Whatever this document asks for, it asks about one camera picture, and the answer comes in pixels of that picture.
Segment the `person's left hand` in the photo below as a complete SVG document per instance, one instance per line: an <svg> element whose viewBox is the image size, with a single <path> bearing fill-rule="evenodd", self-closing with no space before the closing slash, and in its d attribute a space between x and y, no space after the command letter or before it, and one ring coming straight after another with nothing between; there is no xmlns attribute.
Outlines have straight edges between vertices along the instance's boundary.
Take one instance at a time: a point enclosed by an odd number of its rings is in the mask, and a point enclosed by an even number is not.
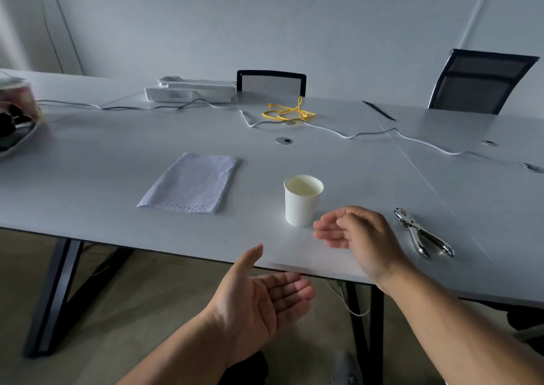
<svg viewBox="0 0 544 385"><path fill-rule="evenodd" d="M272 289L303 279L296 272L270 273L237 279L236 262L231 266L205 309L213 312L232 335L227 368L262 349L271 339L269 329L273 312L289 308L307 308L312 300L272 301Z"/></svg>

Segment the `black mesh office chair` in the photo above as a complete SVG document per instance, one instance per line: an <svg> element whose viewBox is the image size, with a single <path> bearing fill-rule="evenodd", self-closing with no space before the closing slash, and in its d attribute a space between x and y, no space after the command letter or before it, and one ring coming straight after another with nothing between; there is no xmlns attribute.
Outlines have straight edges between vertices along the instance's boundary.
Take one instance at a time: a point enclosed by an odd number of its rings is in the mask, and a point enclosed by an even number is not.
<svg viewBox="0 0 544 385"><path fill-rule="evenodd" d="M433 87L428 109L498 115L539 59L454 48Z"/></svg>

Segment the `black frame office chair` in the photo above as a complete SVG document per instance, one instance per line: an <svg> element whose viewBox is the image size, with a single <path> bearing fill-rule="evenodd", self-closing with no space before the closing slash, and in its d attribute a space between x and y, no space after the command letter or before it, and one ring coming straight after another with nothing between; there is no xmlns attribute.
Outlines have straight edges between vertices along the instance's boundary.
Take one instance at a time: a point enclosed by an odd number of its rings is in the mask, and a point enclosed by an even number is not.
<svg viewBox="0 0 544 385"><path fill-rule="evenodd" d="M271 70L238 70L237 91L266 95L306 97L307 76Z"/></svg>

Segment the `person's left forearm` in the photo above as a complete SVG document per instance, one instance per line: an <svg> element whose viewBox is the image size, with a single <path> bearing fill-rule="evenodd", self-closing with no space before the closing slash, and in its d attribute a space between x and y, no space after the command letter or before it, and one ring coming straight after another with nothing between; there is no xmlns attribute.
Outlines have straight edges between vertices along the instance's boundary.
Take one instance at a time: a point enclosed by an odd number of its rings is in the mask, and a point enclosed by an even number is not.
<svg viewBox="0 0 544 385"><path fill-rule="evenodd" d="M115 385L218 385L232 335L205 309L178 328Z"/></svg>

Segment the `clear plastic package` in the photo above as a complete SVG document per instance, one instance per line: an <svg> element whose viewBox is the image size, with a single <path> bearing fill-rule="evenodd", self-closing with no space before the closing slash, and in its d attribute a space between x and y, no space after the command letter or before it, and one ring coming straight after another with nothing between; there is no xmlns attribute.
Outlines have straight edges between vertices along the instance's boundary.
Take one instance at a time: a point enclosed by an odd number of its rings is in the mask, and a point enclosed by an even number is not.
<svg viewBox="0 0 544 385"><path fill-rule="evenodd" d="M158 85L167 89L234 89L236 81L183 79L179 76L166 76L158 80Z"/></svg>

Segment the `punched white paper sheet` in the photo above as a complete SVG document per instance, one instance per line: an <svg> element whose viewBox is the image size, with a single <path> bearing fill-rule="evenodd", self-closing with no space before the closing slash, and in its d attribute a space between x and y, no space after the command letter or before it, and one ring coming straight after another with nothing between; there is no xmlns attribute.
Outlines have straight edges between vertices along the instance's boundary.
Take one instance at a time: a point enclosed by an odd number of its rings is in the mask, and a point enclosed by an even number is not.
<svg viewBox="0 0 544 385"><path fill-rule="evenodd" d="M214 214L239 160L229 155L184 153L153 184L137 207Z"/></svg>

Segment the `metal hole punch pliers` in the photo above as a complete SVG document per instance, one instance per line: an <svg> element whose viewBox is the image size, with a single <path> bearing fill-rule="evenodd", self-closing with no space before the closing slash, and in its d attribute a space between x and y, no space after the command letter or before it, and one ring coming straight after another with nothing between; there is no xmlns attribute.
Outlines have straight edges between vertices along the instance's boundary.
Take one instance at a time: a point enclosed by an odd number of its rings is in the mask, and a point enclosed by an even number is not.
<svg viewBox="0 0 544 385"><path fill-rule="evenodd" d="M426 230L422 225L420 225L414 217L412 217L404 208L395 208L393 210L394 215L397 217L398 221L408 230L412 244L416 251L427 260L431 260L431 255L425 248L421 237L425 238L427 241L431 242L448 257L454 257L454 250L450 244L440 237L432 234Z"/></svg>

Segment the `white paper cup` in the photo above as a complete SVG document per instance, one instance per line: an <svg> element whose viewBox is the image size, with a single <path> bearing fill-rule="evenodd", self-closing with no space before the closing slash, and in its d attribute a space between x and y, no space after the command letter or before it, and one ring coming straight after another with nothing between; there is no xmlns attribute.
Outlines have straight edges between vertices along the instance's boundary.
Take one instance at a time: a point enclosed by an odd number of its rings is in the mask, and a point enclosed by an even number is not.
<svg viewBox="0 0 544 385"><path fill-rule="evenodd" d="M309 226L324 190L323 183L310 175L294 175L286 178L283 186L286 221L296 227Z"/></svg>

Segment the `black pen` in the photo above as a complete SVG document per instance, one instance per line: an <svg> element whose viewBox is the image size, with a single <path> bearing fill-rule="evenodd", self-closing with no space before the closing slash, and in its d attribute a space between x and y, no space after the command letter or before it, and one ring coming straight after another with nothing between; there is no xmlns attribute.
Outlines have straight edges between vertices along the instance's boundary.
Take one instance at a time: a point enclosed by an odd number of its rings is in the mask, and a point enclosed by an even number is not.
<svg viewBox="0 0 544 385"><path fill-rule="evenodd" d="M386 119L391 120L391 121L395 121L395 122L397 121L397 119L391 117L389 114L387 114L381 108L379 108L377 105L375 105L375 104L373 104L371 102L368 102L366 100L362 100L361 102L366 104L368 107L372 108L374 111L376 111L377 113L379 113L380 115L382 115Z"/></svg>

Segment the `white flat box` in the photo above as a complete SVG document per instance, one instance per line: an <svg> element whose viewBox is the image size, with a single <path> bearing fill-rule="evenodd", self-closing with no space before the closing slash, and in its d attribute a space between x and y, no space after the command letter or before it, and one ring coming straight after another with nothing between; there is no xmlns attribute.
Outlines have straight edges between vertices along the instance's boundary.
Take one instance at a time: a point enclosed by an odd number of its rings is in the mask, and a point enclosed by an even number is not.
<svg viewBox="0 0 544 385"><path fill-rule="evenodd" d="M147 100L159 103L191 102L198 99L205 100L213 104L229 103L235 96L236 91L236 88L233 86L213 87L209 89L181 89L166 87L146 87L144 89Z"/></svg>

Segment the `white wall conduit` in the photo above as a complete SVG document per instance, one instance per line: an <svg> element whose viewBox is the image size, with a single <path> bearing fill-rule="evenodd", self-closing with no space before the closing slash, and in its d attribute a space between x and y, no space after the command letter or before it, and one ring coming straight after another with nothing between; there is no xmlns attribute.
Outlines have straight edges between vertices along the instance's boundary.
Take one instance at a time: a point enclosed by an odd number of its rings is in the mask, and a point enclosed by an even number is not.
<svg viewBox="0 0 544 385"><path fill-rule="evenodd" d="M468 39L470 38L470 36L472 34L473 28L474 28L474 26L476 24L477 19L480 16L481 10L482 10L485 2L486 2L486 0L477 0L476 4L475 4L475 6L474 6L474 8L472 10L471 16L468 19L466 27L465 27L464 31L462 32L462 34L461 34L461 38L459 39L459 42L457 43L457 46L456 46L457 49L463 50L463 49L466 48Z"/></svg>

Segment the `person's right forearm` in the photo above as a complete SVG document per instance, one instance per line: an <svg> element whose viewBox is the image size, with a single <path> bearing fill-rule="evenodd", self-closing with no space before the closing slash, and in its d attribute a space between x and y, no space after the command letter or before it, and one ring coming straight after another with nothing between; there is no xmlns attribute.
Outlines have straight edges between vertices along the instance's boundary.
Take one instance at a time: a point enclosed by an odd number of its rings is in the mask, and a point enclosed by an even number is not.
<svg viewBox="0 0 544 385"><path fill-rule="evenodd" d="M413 266L372 277L397 304L448 385L544 385L544 358L499 330Z"/></svg>

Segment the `clear plastic container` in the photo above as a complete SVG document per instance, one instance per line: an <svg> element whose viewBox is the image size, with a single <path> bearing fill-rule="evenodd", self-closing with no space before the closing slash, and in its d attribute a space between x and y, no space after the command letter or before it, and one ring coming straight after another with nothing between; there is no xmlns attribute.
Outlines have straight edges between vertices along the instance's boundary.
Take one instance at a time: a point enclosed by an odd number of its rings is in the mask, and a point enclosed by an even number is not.
<svg viewBox="0 0 544 385"><path fill-rule="evenodd" d="M30 81L0 70L0 158L29 139L42 120Z"/></svg>

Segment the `person's right hand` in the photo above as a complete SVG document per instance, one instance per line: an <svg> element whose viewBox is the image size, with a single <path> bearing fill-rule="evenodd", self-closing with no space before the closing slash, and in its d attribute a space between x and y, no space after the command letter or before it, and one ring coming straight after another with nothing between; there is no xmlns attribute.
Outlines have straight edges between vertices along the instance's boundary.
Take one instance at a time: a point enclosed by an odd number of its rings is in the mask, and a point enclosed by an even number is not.
<svg viewBox="0 0 544 385"><path fill-rule="evenodd" d="M347 214L340 228L320 228L314 237L333 249L350 249L364 273L387 295L394 295L404 271L412 269L394 232L383 215L362 207L359 215Z"/></svg>

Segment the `person's legs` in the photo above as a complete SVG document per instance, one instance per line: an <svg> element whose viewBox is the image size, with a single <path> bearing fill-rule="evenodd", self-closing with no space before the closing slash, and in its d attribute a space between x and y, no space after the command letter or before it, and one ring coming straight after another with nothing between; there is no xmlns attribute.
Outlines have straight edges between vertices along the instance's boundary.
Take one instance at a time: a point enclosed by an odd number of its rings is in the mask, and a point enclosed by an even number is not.
<svg viewBox="0 0 544 385"><path fill-rule="evenodd" d="M280 367L271 370L264 352L258 351L249 358L235 363L222 374L217 385L271 385L269 378L273 380L300 380L317 367L316 363L304 360L295 360L282 366L284 373L280 373ZM333 364L330 366L331 385L364 385L364 375L356 357L342 351L335 354Z"/></svg>

